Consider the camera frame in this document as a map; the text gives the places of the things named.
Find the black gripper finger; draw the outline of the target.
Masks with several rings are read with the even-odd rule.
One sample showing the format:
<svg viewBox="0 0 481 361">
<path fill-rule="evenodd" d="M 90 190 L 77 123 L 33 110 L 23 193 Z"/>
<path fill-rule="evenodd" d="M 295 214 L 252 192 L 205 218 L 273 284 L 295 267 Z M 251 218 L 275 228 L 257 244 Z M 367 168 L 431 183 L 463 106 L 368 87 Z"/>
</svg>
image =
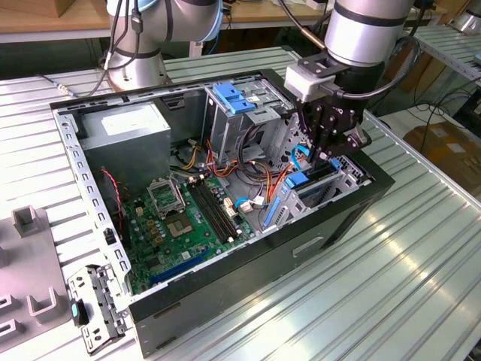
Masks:
<svg viewBox="0 0 481 361">
<path fill-rule="evenodd" d="M 335 158 L 355 153 L 371 143 L 372 139 L 369 134 L 361 127 L 356 126 L 346 133 L 330 135 L 322 152 L 328 158 Z"/>
<path fill-rule="evenodd" d="M 299 102 L 298 116 L 301 123 L 301 131 L 310 142 L 308 162 L 317 162 L 320 153 L 325 149 L 326 133 L 324 116 L 326 115 L 326 103 L 324 101 Z"/>
</svg>

